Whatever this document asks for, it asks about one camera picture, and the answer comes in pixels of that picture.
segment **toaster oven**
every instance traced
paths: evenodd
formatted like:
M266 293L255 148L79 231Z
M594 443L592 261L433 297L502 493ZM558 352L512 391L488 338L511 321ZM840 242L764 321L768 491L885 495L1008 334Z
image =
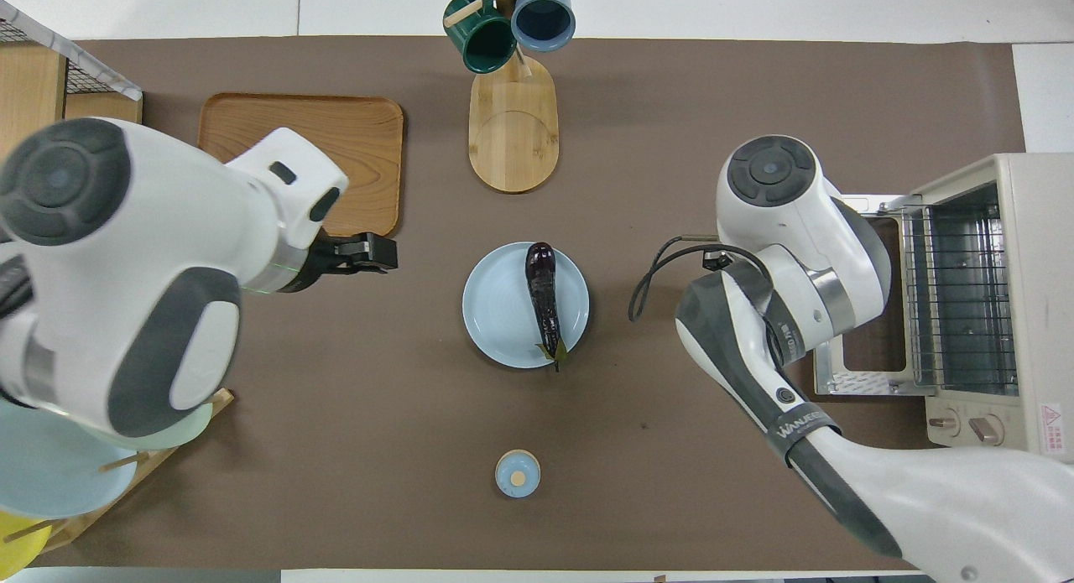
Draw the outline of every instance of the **toaster oven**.
M908 195L844 199L898 278L879 320L817 347L817 393L926 395L933 442L1074 463L1074 154L989 156Z

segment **mug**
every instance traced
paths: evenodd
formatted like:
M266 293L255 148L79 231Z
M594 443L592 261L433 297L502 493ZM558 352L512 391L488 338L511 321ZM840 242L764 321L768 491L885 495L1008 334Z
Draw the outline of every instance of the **mug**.
M570 0L517 0L511 32L523 48L553 52L575 35L575 11Z
M480 10L444 30L462 53L467 70L489 74L499 70L514 55L511 21L499 14L493 0L452 0L444 10L444 16L447 18L478 1L482 2Z

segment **black cable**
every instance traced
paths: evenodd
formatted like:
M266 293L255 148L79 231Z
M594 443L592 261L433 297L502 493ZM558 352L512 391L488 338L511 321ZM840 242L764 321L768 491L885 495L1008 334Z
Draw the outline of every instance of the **black cable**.
M669 239L668 243L664 244L664 247L661 247L661 250L656 253L656 259L653 259L652 266L649 266L649 273L644 274L644 277L641 277L641 281L635 286L634 293L630 295L630 304L627 306L626 310L626 318L632 320L632 322L641 318L641 312L644 312L645 310L645 303L649 300L649 286L653 281L653 274L656 274L656 271L664 268L664 266L674 259L686 254L693 254L695 251L729 251L729 253L738 254L752 262L752 264L757 267L757 271L759 271L761 276L766 278L769 283L772 281L772 276L768 273L768 268L765 266L765 263L760 262L760 259L753 254L752 251L743 250L741 247L728 246L728 244L701 244L700 246L686 247L685 249L674 251L673 254L667 257L666 259L659 259L661 254L664 253L664 250L666 250L670 244L679 242L679 239L682 239L682 236L676 236L674 239ZM641 294L640 303L638 301L639 294ZM637 312L635 312L634 304L638 305Z

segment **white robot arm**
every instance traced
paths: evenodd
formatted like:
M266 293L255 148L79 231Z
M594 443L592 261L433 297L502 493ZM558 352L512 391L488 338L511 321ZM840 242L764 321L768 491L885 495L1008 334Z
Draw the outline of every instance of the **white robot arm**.
M0 227L34 298L3 322L0 389L128 437L177 422L221 383L240 290L296 291L337 266L393 268L388 239L349 242L380 239L390 254L376 266L323 235L346 188L290 129L227 165L129 121L34 133L0 171Z
M891 451L839 435L782 366L880 315L890 265L816 155L789 136L743 144L722 170L722 242L752 251L687 289L686 351L780 458L875 552L940 583L1074 578L1074 470L1004 449Z

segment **green mug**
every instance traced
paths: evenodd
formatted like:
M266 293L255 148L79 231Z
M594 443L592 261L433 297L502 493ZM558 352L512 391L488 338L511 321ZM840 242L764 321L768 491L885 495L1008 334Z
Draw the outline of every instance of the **green mug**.
M450 28L445 26L444 30L462 53L467 70L475 74L489 74L499 70L514 55L514 33L511 32L510 18L499 14L493 0L452 0L444 10L444 17L478 1L481 2L480 10L468 14Z

